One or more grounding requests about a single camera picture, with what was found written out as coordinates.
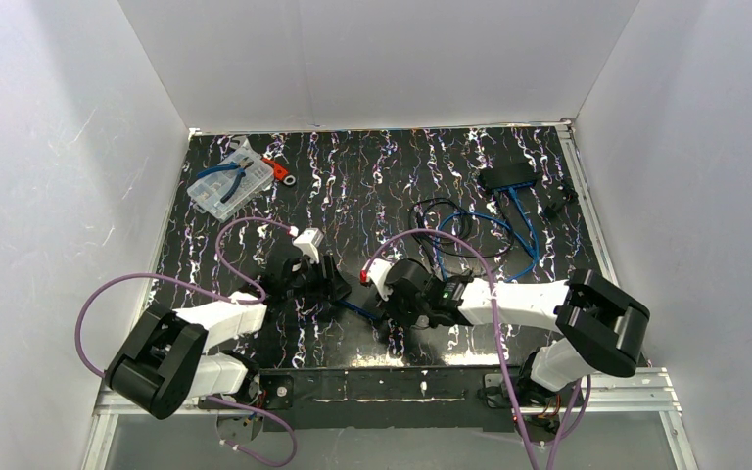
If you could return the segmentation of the grey ribbed network switch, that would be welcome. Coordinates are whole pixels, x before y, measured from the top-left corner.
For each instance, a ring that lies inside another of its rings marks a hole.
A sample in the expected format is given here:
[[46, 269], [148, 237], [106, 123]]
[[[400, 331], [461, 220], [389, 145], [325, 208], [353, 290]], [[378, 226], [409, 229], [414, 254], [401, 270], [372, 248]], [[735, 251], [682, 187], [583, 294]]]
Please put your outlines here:
[[538, 174], [528, 163], [500, 164], [479, 171], [478, 184], [487, 192], [533, 187]]

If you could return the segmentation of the black switch with blue ports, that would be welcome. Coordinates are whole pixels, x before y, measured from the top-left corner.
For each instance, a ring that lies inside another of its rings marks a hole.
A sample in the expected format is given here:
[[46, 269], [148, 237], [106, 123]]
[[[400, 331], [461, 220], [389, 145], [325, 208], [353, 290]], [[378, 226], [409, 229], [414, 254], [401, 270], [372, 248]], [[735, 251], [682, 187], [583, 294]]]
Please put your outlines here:
[[334, 305], [350, 310], [372, 321], [381, 321], [384, 315], [382, 309], [379, 308], [378, 302], [374, 299], [347, 298], [335, 301]]

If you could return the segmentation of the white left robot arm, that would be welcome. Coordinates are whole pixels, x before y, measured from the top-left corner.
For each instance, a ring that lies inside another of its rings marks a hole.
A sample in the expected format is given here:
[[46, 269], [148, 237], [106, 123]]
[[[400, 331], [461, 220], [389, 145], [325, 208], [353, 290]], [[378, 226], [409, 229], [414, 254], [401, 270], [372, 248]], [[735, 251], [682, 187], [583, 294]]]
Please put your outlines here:
[[157, 419], [168, 418], [187, 400], [208, 396], [258, 405], [264, 390], [257, 364], [213, 349], [258, 332], [271, 307], [290, 300], [334, 304], [353, 286], [330, 255], [275, 261], [254, 279], [266, 293], [263, 301], [244, 287], [226, 302], [148, 306], [105, 369], [105, 385]]

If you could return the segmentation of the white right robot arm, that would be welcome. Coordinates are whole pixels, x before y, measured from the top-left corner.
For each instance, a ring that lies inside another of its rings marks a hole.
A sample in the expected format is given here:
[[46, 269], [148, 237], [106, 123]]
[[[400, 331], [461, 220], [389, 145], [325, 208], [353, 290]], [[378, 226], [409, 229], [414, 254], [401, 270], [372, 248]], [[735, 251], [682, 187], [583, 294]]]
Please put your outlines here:
[[561, 340], [531, 353], [513, 387], [521, 397], [548, 397], [593, 372], [635, 375], [649, 309], [594, 270], [566, 280], [500, 283], [470, 274], [437, 278], [420, 262], [374, 260], [360, 280], [372, 285], [385, 312], [402, 326], [521, 325]]

